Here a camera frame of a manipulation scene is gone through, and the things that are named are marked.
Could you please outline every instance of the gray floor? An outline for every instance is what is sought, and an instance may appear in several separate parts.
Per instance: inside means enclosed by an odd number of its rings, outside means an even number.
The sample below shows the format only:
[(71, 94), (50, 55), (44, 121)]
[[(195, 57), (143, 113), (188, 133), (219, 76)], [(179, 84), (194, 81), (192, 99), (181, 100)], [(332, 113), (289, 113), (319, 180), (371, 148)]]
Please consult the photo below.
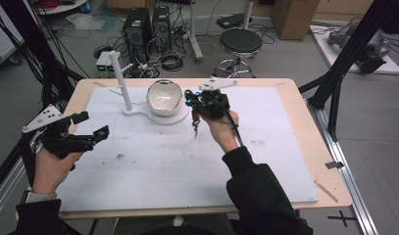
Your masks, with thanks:
[[(62, 14), (54, 19), (64, 24)], [(215, 35), (222, 32), (214, 16), (209, 30)], [(63, 26), (67, 34), (62, 42), (90, 77), (98, 77), (93, 51), (111, 42), (119, 35), (123, 25), (116, 18), (98, 16), (107, 22), (107, 28), (99, 31), (75, 31), (71, 25)], [(205, 32), (209, 18), (197, 20), (197, 31)], [(272, 26), (270, 19), (255, 18), (253, 24)], [(257, 77), (292, 78), (298, 86), (323, 75), (328, 66), (311, 35), (303, 41), (279, 40), (274, 32), (268, 32), (274, 44), (265, 44), (261, 52), (246, 62)], [(190, 45), (185, 43), (187, 55), (184, 68), (177, 72), (161, 70), (166, 77), (209, 77), (216, 64), (229, 58), (218, 46), (218, 38), (198, 37), (204, 60), (195, 63)], [(399, 54), (390, 52), (390, 58), (399, 66)], [(81, 72), (67, 57), (70, 68)], [(13, 149), (21, 136), (21, 128), (34, 118), (42, 108), (40, 84), (35, 80), (26, 63), (20, 66), (5, 64), (0, 68), (0, 164)], [(303, 94), (308, 98), (314, 91)], [(343, 81), (339, 107), (337, 137), (350, 165), (362, 196), (374, 220), (379, 234), (399, 234), (399, 75), (359, 74), (348, 72)], [(0, 213), (0, 234), (12, 231), (16, 226), (15, 204), (26, 186), (24, 179)], [(329, 216), (354, 217), (351, 208), (303, 210), (302, 215), (315, 228), (316, 234), (361, 234), (357, 221), (329, 219)], [(70, 224), (82, 234), (87, 234), (91, 220), (75, 220)], [(101, 219), (95, 234), (111, 234), (114, 220)]]

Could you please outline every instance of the black jacket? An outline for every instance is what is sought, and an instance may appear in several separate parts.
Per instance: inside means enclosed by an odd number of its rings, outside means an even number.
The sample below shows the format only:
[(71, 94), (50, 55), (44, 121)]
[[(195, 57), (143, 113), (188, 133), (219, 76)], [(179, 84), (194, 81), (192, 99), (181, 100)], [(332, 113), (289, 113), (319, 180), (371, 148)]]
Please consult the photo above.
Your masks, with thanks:
[[(226, 190), (239, 210), (244, 234), (313, 234), (295, 215), (281, 185), (267, 164), (254, 164), (246, 147), (223, 157), (232, 178)], [(17, 205), (17, 234), (66, 234), (58, 217), (61, 200)]]

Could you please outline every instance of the white bowl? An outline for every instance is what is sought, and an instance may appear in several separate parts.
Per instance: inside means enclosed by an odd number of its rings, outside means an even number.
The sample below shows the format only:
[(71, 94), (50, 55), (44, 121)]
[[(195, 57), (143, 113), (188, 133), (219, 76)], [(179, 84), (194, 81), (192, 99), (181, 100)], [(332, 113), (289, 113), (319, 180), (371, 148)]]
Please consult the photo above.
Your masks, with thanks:
[(166, 79), (157, 80), (147, 91), (147, 102), (153, 113), (159, 116), (175, 114), (182, 105), (180, 87)]

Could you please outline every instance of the black metal frame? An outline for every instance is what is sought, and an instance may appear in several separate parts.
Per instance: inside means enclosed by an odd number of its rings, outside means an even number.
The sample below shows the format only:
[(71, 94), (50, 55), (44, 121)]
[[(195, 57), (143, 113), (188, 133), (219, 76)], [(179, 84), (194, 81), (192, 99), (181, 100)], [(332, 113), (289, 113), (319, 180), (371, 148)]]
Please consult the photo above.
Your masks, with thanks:
[(318, 79), (299, 87), (300, 93), (304, 93), (319, 86), (315, 95), (308, 99), (309, 105), (319, 110), (324, 108), (324, 103), (331, 96), (327, 130), (335, 142), (337, 141), (337, 112), (343, 78), (346, 72), (349, 71), (355, 61), (361, 56), (365, 47), (384, 21), (393, 13), (397, 1), (374, 0), (330, 70)]

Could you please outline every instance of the black stool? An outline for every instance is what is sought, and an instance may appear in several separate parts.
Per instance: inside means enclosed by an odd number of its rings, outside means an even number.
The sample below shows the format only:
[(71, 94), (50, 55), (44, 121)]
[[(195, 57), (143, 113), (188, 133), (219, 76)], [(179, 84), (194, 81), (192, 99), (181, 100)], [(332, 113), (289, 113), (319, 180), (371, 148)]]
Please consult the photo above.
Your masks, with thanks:
[(217, 65), (217, 76), (224, 78), (253, 77), (251, 68), (240, 58), (253, 58), (262, 45), (261, 37), (248, 29), (235, 28), (224, 31), (221, 34), (220, 47), (234, 57), (233, 60), (225, 60)]

